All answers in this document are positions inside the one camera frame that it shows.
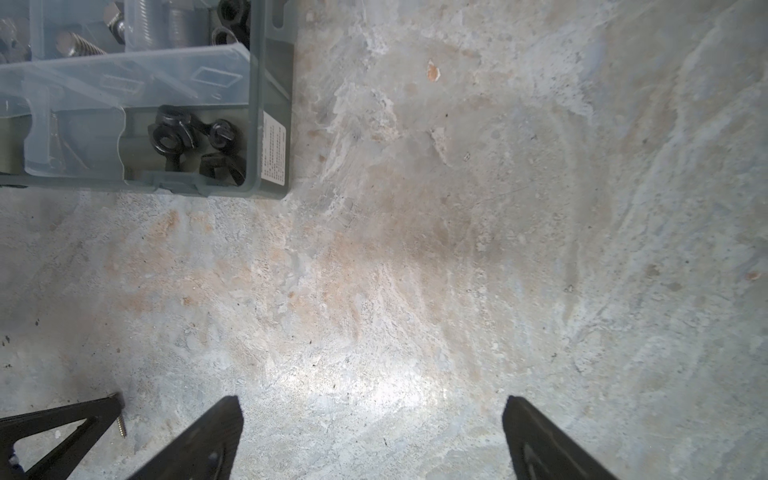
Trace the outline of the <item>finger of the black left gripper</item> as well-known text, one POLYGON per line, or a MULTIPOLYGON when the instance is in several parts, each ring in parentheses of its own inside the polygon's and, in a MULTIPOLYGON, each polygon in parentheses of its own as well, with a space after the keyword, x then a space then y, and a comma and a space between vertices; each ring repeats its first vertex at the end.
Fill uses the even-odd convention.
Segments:
POLYGON ((115 393, 97 400, 5 417, 1 419, 1 446, 12 447, 21 439, 77 422, 80 425, 73 442, 93 446, 117 421, 123 407, 121 394, 115 393))
POLYGON ((68 479, 104 433, 116 422, 119 413, 35 413, 27 436, 69 423, 82 423, 41 460, 25 471, 26 479, 68 479))

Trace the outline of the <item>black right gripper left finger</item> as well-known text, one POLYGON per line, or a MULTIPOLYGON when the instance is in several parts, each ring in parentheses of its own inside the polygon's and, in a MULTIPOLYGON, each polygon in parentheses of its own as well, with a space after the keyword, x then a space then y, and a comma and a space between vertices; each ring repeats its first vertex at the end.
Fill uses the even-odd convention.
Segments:
POLYGON ((243 426, 239 398, 225 396, 130 479, 227 480, 243 426))

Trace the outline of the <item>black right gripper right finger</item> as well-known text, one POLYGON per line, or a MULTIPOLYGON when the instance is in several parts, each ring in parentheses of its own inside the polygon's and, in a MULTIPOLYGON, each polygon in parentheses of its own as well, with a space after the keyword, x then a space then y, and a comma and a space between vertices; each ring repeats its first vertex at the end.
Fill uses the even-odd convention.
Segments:
POLYGON ((508 397, 502 426, 517 479, 617 480, 524 397, 508 397))

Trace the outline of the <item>small brass screw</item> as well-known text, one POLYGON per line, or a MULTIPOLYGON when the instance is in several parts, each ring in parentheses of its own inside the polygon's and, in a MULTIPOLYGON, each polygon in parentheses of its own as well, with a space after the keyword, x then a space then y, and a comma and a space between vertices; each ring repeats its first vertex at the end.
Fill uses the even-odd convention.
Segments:
POLYGON ((127 428, 126 428, 125 420, 124 420, 124 417, 123 417, 122 414, 120 414, 117 417, 116 422, 117 422, 118 430, 119 430, 119 433, 120 433, 121 437, 122 438, 126 438, 127 437, 127 428))

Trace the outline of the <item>black wing nut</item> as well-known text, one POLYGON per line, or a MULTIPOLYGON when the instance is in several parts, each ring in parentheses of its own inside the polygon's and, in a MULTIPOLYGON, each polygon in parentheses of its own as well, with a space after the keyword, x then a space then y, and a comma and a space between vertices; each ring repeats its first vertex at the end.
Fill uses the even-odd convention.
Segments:
POLYGON ((220 182, 241 186, 246 180, 246 162, 236 154, 209 153, 200 158, 199 173, 220 182))
POLYGON ((224 153, 236 152, 239 148, 238 129, 225 119, 217 119, 209 125, 207 137, 210 145, 224 153))
POLYGON ((180 172, 182 156, 198 147, 193 120, 194 115, 186 108, 173 105, 158 107, 148 134, 155 152, 165 158, 166 171, 180 172))

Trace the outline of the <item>silver hex bolt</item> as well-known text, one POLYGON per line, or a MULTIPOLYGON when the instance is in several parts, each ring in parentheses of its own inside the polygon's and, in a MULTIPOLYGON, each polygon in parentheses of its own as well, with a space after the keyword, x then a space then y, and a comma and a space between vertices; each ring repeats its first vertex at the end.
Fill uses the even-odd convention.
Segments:
POLYGON ((71 31, 60 31, 55 39, 55 46, 64 58, 106 55, 107 52, 71 31))
POLYGON ((125 45, 125 15, 122 1, 111 1, 104 9, 103 21, 118 44, 125 45))

